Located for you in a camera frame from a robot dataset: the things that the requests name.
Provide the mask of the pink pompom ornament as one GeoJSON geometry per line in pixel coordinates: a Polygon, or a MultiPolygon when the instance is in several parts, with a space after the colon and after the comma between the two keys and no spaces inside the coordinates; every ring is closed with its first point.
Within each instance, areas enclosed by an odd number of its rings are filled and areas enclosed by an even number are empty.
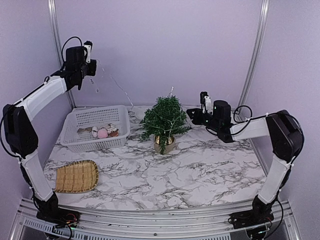
{"type": "Polygon", "coordinates": [[[98,130],[97,132],[97,137],[99,139],[104,139],[104,138],[107,138],[108,137],[108,131],[105,129],[105,128],[101,128],[98,130]]]}

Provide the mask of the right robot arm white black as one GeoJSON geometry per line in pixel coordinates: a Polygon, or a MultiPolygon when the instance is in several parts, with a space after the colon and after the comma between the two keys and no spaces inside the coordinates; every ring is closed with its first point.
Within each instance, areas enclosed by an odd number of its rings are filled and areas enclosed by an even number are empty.
{"type": "Polygon", "coordinates": [[[231,113],[231,106],[224,100],[216,100],[210,106],[204,103],[201,108],[187,109],[186,113],[194,125],[205,126],[224,143],[269,137],[272,163],[265,183],[247,214],[252,224],[260,223],[287,183],[294,161],[303,149],[305,137],[299,121],[287,110],[237,121],[231,113]]]}

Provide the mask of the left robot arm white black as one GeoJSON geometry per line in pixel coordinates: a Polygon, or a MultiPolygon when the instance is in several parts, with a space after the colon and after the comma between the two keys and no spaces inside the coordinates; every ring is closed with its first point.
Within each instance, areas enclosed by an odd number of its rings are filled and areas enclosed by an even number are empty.
{"type": "Polygon", "coordinates": [[[45,178],[38,155],[39,138],[33,127],[35,116],[57,97],[73,87],[81,89],[83,79],[95,76],[97,61],[92,59],[93,43],[89,40],[78,46],[61,50],[62,67],[49,76],[36,89],[13,104],[3,107],[0,129],[10,149],[6,152],[19,160],[24,180],[33,193],[37,217],[53,223],[79,215],[59,207],[59,200],[45,178]]]}

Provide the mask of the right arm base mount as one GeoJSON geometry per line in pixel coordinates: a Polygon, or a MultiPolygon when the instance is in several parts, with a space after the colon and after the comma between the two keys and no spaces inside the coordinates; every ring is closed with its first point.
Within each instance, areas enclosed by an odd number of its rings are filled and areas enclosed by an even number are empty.
{"type": "Polygon", "coordinates": [[[253,210],[246,210],[230,214],[227,221],[234,229],[241,229],[264,223],[271,223],[274,219],[274,215],[271,211],[260,216],[254,216],[253,210]]]}

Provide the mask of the small green christmas tree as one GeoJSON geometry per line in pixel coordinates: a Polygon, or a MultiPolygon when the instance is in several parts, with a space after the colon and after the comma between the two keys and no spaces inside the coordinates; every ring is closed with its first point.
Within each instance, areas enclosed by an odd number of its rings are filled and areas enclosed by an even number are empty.
{"type": "Polygon", "coordinates": [[[161,155],[169,152],[167,147],[171,145],[170,139],[191,130],[187,122],[187,114],[174,95],[158,97],[156,104],[144,112],[139,125],[142,129],[140,141],[145,142],[151,136],[158,138],[158,153],[161,155]]]}

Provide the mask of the white plastic basket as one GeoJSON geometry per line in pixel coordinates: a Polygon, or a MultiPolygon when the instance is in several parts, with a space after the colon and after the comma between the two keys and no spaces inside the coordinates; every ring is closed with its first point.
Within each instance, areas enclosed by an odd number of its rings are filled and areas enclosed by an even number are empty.
{"type": "Polygon", "coordinates": [[[74,153],[123,147],[130,134],[130,120],[124,105],[92,107],[69,113],[60,134],[60,144],[74,153]],[[91,132],[77,133],[79,128],[97,127],[105,129],[107,124],[118,128],[118,136],[93,137],[91,132]]]}

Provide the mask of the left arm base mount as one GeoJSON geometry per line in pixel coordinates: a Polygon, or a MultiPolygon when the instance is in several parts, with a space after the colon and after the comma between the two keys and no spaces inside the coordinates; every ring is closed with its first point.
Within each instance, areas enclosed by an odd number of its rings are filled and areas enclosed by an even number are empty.
{"type": "Polygon", "coordinates": [[[77,227],[80,219],[80,213],[74,210],[58,208],[57,212],[50,214],[38,211],[36,217],[40,220],[54,223],[59,227],[77,227]]]}

